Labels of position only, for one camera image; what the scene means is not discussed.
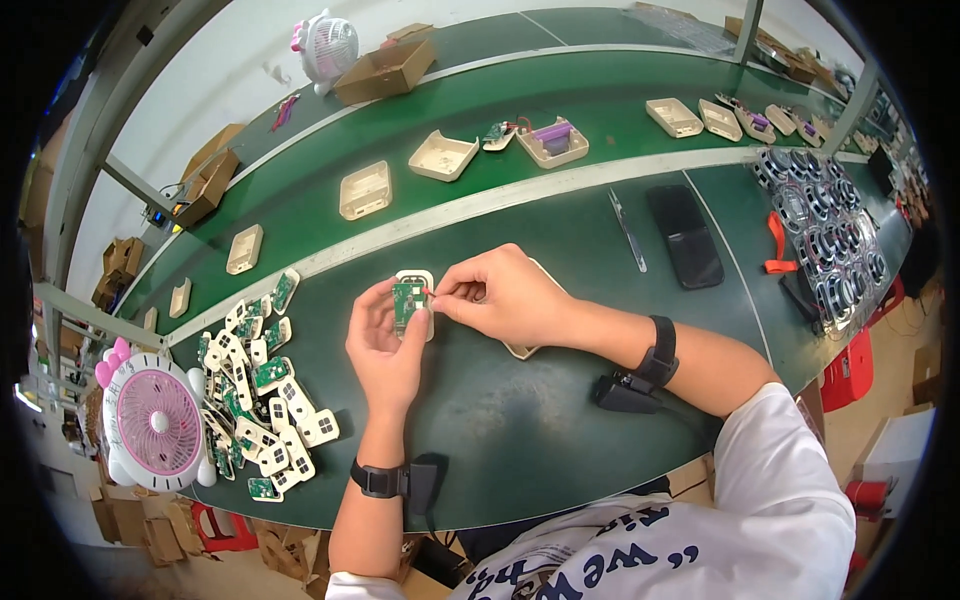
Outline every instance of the orange strap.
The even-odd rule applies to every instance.
[[[783,260],[783,247],[786,245],[786,236],[783,234],[783,225],[780,224],[780,217],[777,213],[770,211],[767,216],[767,227],[774,234],[777,240],[777,259],[767,260],[763,263],[763,268],[768,274],[772,273],[790,273],[797,270],[797,263],[793,260]]]

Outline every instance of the smartphone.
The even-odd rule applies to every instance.
[[[687,290],[699,290],[723,283],[720,255],[690,188],[652,187],[647,190],[647,202],[680,284]]]

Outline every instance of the person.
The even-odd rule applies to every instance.
[[[367,290],[350,317],[347,353],[370,409],[361,466],[404,462],[403,426],[420,384],[428,315],[414,314],[401,343],[395,281]],[[450,267],[434,292],[434,311],[509,344],[576,348],[632,370],[655,343],[650,318],[574,299],[514,244]],[[450,598],[840,597],[853,508],[790,393],[746,345],[675,328],[680,362],[666,389],[724,419],[715,508],[627,493],[540,519],[479,560]],[[404,597],[393,579],[402,514],[401,497],[368,497],[348,481],[330,537],[327,598]]]

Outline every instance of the pile of circuit boards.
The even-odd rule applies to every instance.
[[[282,316],[300,276],[281,274],[273,293],[230,310],[216,336],[205,331],[198,360],[206,377],[204,436],[207,458],[233,481],[247,461],[260,477],[247,480],[253,500],[282,502],[285,492],[316,474],[307,448],[336,440],[340,428],[330,410],[318,411],[297,382],[293,363],[275,352],[293,335]]]
[[[889,277],[873,219],[844,168],[814,150],[763,147],[749,165],[770,193],[823,330],[859,328]]]

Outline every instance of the electric fan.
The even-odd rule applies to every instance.
[[[216,468],[206,459],[200,398],[204,374],[144,352],[131,356],[117,338],[95,374],[104,389],[108,473],[122,486],[176,492],[193,483],[211,486]]]
[[[346,73],[360,56],[357,32],[346,19],[330,16],[330,9],[294,25],[290,49],[300,54],[303,72],[324,96],[333,80]]]

